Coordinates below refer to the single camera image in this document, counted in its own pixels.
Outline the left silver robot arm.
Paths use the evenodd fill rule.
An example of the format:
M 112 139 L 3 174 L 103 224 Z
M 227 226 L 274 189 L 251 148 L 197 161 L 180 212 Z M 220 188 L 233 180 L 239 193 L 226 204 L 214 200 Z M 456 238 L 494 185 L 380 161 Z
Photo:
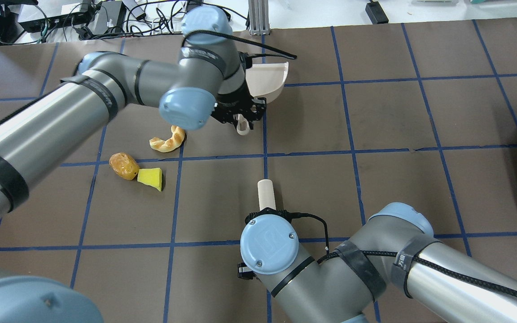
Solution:
M 254 55 L 236 42 L 224 11 L 203 5 L 182 21 L 175 64 L 98 51 L 85 55 L 74 75 L 55 90 L 0 120 L 0 219 L 24 204 L 31 190 L 129 104 L 158 108 L 171 125 L 187 131 L 210 117 L 238 125 L 261 119 L 266 99 L 246 80 Z

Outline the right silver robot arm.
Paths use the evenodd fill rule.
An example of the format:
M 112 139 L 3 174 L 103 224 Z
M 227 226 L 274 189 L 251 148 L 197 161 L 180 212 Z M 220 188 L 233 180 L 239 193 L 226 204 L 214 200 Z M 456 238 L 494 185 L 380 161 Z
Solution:
M 240 239 L 239 277 L 260 280 L 294 323 L 365 323 L 388 286 L 448 323 L 517 323 L 517 280 L 436 239 L 407 204 L 386 205 L 319 259 L 291 225 L 302 217 L 266 207 Z

